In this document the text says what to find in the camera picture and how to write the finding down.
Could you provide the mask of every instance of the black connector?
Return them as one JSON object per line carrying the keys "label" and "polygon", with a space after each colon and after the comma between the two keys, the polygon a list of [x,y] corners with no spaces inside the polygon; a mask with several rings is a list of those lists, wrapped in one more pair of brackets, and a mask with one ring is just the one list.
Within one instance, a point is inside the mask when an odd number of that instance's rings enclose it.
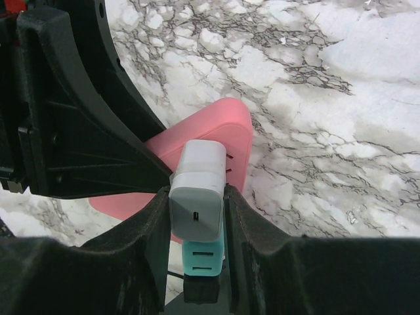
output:
{"label": "black connector", "polygon": [[184,302],[194,304],[217,303],[220,286],[219,276],[184,275]]}

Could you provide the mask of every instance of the teal plastic part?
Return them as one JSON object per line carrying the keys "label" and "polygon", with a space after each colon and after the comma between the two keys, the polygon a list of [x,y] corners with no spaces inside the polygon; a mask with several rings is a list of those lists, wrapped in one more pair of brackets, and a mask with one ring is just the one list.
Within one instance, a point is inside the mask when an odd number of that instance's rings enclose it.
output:
{"label": "teal plastic part", "polygon": [[209,243],[182,242],[182,264],[184,273],[189,276],[218,276],[222,272],[223,255],[223,228],[217,241]]}

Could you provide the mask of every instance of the black wire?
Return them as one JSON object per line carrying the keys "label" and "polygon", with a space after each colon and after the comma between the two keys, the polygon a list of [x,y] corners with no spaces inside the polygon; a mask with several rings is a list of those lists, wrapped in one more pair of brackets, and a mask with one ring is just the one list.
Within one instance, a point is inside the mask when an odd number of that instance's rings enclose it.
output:
{"label": "black wire", "polygon": [[184,279],[184,276],[182,274],[177,274],[176,272],[169,271],[169,270],[168,270],[168,275],[179,278],[179,279]]}

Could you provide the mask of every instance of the red part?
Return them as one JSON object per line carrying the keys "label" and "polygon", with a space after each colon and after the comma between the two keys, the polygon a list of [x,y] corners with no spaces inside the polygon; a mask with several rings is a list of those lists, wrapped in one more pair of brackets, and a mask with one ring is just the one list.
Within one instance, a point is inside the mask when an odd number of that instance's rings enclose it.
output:
{"label": "red part", "polygon": [[26,11],[27,6],[24,0],[5,0],[6,10],[11,13]]}

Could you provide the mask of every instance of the marble surface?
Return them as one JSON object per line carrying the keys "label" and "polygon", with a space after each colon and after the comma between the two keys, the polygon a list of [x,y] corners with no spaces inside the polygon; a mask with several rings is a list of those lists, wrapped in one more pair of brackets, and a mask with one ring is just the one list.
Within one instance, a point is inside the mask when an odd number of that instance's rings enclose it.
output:
{"label": "marble surface", "polygon": [[[107,0],[121,63],[166,126],[233,96],[244,192],[293,234],[420,236],[419,0]],[[118,223],[86,200],[0,192],[19,236],[79,245]],[[171,244],[170,269],[182,271]],[[168,299],[182,291],[169,277]]]}

